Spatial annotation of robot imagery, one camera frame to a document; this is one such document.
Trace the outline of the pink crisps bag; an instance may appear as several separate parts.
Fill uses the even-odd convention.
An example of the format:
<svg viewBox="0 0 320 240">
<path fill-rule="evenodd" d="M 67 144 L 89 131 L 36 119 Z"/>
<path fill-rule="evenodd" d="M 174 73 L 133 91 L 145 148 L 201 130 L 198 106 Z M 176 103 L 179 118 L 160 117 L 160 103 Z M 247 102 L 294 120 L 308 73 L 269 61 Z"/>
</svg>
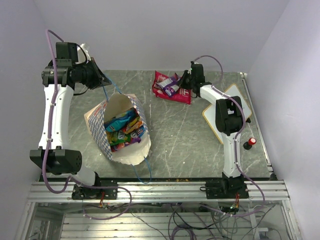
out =
<svg viewBox="0 0 320 240">
<path fill-rule="evenodd" d="M 167 76 L 155 71 L 152 92 L 156 97 L 174 102 L 191 104 L 191 91 L 179 86 L 181 77 L 174 73 Z"/>
</svg>

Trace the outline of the green snack packet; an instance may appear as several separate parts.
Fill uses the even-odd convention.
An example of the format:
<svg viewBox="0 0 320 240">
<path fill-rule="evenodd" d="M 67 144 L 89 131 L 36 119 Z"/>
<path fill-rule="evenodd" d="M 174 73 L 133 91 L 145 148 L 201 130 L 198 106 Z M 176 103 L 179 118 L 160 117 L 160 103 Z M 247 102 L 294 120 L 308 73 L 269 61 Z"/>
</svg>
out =
<svg viewBox="0 0 320 240">
<path fill-rule="evenodd" d="M 110 146 L 115 146 L 131 140 L 130 134 L 125 134 L 122 130 L 114 132 L 106 132 L 107 140 Z"/>
</svg>

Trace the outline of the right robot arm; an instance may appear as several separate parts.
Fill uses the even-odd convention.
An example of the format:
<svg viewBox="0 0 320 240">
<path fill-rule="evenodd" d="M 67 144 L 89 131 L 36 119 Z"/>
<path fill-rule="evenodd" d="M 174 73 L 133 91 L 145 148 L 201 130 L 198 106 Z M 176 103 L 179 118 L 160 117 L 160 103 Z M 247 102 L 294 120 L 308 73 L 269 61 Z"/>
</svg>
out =
<svg viewBox="0 0 320 240">
<path fill-rule="evenodd" d="M 240 97 L 229 96 L 206 82 L 203 65 L 194 61 L 190 63 L 190 69 L 184 71 L 179 85 L 214 107 L 213 116 L 208 123 L 221 133 L 224 150 L 223 176 L 228 179 L 242 176 L 240 138 L 246 117 Z"/>
</svg>

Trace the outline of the checkered paper bag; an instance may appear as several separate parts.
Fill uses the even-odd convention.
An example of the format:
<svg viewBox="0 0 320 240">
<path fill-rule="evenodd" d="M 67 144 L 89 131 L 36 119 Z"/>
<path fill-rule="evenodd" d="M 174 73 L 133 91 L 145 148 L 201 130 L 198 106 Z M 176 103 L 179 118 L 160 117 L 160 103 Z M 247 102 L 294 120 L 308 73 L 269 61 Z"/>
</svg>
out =
<svg viewBox="0 0 320 240">
<path fill-rule="evenodd" d="M 84 114 L 87 129 L 110 161 L 129 165 L 137 179 L 148 184 L 152 171 L 147 160 L 151 149 L 150 131 L 141 102 L 134 94 L 116 92 Z"/>
</svg>

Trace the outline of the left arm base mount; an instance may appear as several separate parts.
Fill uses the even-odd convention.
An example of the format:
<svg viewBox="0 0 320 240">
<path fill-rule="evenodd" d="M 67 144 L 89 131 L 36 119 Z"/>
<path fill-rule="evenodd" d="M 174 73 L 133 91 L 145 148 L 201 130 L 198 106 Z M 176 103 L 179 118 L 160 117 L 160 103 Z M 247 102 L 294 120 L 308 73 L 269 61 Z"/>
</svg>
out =
<svg viewBox="0 0 320 240">
<path fill-rule="evenodd" d="M 100 188 L 89 188 L 75 184 L 72 190 L 72 200 L 115 200 L 118 195 L 117 183 L 113 180 L 102 180 Z"/>
</svg>

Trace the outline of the blue snack packet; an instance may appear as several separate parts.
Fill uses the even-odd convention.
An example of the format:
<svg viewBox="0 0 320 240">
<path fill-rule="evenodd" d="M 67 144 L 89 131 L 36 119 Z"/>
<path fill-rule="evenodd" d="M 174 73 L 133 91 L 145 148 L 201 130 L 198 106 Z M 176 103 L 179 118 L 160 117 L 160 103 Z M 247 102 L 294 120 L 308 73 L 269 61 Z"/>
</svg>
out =
<svg viewBox="0 0 320 240">
<path fill-rule="evenodd" d="M 112 118 L 111 120 L 104 123 L 104 128 L 107 132 L 116 132 L 125 127 L 131 120 L 136 116 L 136 111 L 134 108 L 130 108 L 119 116 Z"/>
</svg>

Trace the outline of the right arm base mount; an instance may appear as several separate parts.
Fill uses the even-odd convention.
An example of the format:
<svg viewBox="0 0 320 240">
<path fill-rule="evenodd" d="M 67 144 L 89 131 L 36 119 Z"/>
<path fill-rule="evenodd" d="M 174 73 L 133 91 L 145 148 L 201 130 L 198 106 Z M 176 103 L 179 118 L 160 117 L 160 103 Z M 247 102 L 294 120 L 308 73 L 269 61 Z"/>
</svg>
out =
<svg viewBox="0 0 320 240">
<path fill-rule="evenodd" d="M 212 178 L 199 188 L 207 199 L 248 199 L 247 185 L 242 178 Z"/>
</svg>

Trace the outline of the purple snack pack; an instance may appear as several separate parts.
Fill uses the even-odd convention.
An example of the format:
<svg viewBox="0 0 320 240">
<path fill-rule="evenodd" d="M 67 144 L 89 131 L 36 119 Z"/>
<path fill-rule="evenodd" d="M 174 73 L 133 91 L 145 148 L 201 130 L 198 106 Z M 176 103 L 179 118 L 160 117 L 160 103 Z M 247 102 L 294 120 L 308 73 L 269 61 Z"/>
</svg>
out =
<svg viewBox="0 0 320 240">
<path fill-rule="evenodd" d="M 173 76 L 167 77 L 162 74 L 159 74 L 155 78 L 155 88 L 157 90 L 161 90 L 168 97 L 172 98 L 179 90 L 179 86 L 177 85 L 180 76 L 176 73 Z"/>
</svg>

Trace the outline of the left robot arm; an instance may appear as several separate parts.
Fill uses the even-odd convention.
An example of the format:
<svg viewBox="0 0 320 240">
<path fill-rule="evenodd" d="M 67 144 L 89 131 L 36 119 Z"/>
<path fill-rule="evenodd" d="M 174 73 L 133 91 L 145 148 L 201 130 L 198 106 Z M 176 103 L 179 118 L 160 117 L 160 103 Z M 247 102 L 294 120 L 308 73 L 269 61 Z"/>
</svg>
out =
<svg viewBox="0 0 320 240">
<path fill-rule="evenodd" d="M 110 85 L 111 81 L 89 55 L 87 46 L 73 42 L 57 42 L 56 55 L 41 73 L 45 94 L 45 113 L 42 135 L 37 149 L 29 152 L 30 160 L 47 174 L 64 176 L 67 181 L 85 185 L 84 192 L 96 199 L 102 193 L 97 174 L 82 164 L 82 154 L 72 150 L 69 142 L 69 113 L 75 86 L 89 90 Z"/>
</svg>

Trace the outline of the orange snack packet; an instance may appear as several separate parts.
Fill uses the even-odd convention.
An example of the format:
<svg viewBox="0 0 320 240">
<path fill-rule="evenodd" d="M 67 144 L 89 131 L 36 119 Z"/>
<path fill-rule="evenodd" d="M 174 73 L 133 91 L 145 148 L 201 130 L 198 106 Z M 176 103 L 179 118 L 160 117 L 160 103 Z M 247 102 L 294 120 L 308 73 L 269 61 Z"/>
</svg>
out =
<svg viewBox="0 0 320 240">
<path fill-rule="evenodd" d="M 132 121 L 130 121 L 122 130 L 125 134 L 130 134 L 136 129 L 139 129 L 143 125 L 140 116 L 137 116 Z"/>
</svg>

